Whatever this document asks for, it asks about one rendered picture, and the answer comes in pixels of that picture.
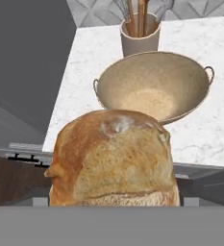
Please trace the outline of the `wooden spoon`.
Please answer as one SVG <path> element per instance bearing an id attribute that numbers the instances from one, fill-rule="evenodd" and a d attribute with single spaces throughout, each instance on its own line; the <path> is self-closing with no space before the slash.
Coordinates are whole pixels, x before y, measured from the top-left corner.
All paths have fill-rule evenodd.
<path id="1" fill-rule="evenodd" d="M 129 19 L 126 21 L 126 28 L 131 37 L 136 37 L 136 25 L 134 19 L 134 9 L 132 0 L 127 0 Z"/>

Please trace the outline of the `beige utensil pot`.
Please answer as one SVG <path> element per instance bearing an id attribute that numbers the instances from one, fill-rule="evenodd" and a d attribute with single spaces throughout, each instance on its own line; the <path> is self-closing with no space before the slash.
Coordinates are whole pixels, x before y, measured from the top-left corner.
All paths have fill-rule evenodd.
<path id="1" fill-rule="evenodd" d="M 120 24 L 120 37 L 123 57 L 134 54 L 157 51 L 159 48 L 159 39 L 161 24 L 156 22 L 156 16 L 148 13 L 146 22 L 146 37 L 130 37 L 127 32 L 125 21 Z"/>

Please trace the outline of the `tall grey cabinet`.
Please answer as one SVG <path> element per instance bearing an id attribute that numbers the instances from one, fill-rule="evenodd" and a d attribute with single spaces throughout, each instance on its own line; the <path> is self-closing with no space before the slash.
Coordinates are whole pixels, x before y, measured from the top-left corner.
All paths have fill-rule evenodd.
<path id="1" fill-rule="evenodd" d="M 0 0 L 0 147 L 44 141 L 75 33 L 66 0 Z"/>

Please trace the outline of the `dark brown cabinet door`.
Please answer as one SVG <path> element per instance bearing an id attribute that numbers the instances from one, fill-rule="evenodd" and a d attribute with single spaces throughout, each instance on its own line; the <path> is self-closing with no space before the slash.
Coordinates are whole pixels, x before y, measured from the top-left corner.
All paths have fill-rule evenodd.
<path id="1" fill-rule="evenodd" d="M 51 181 L 44 177 L 44 171 L 44 168 L 0 157 L 0 206 L 48 196 Z"/>

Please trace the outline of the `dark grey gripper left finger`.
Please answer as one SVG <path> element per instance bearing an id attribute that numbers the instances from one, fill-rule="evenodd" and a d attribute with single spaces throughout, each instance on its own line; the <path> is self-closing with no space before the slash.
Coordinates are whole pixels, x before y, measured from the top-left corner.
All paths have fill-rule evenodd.
<path id="1" fill-rule="evenodd" d="M 24 207 L 47 207 L 48 196 L 46 194 L 30 194 L 17 203 Z"/>

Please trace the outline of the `brown bread loaf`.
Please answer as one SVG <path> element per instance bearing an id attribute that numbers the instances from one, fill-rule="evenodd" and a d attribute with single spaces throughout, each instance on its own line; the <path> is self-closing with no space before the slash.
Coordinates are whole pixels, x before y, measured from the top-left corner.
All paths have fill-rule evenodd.
<path id="1" fill-rule="evenodd" d="M 52 207 L 180 205 L 170 133 L 137 111 L 91 111 L 66 124 L 44 176 Z"/>

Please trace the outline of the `wooden spatula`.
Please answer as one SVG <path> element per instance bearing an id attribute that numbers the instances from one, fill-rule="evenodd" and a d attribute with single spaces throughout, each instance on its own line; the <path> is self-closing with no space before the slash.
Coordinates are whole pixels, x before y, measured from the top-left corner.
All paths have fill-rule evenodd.
<path id="1" fill-rule="evenodd" d="M 147 15 L 147 5 L 150 0 L 137 1 L 137 35 L 144 36 L 144 21 Z"/>

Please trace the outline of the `metal whisk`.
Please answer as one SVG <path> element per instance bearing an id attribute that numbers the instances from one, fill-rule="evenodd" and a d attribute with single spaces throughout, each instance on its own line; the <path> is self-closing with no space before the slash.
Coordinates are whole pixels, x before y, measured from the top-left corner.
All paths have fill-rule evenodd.
<path id="1" fill-rule="evenodd" d="M 115 5 L 120 9 L 124 20 L 126 22 L 130 21 L 130 12 L 129 12 L 129 6 L 127 0 L 113 0 Z"/>

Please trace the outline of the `metal ladle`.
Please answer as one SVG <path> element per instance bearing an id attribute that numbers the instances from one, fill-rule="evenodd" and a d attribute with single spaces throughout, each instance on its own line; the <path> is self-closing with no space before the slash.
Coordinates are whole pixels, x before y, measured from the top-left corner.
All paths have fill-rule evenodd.
<path id="1" fill-rule="evenodd" d="M 167 3 L 160 6 L 160 8 L 155 12 L 156 22 L 160 23 L 166 11 L 171 10 L 174 6 L 175 0 L 169 0 Z"/>

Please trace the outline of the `dark grey cabinet door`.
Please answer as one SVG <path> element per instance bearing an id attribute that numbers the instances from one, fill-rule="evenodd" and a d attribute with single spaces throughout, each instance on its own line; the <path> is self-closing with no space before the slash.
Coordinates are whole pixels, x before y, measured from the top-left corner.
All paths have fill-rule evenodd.
<path id="1" fill-rule="evenodd" d="M 224 166 L 174 163 L 178 186 L 191 186 L 213 206 L 224 206 Z"/>

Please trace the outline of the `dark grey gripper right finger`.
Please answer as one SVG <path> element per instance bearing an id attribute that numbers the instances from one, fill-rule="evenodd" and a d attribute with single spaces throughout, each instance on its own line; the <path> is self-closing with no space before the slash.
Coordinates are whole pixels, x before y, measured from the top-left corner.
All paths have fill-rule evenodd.
<path id="1" fill-rule="evenodd" d="M 207 207 L 212 206 L 212 202 L 201 198 L 196 194 L 191 186 L 180 185 L 180 199 L 182 207 Z"/>

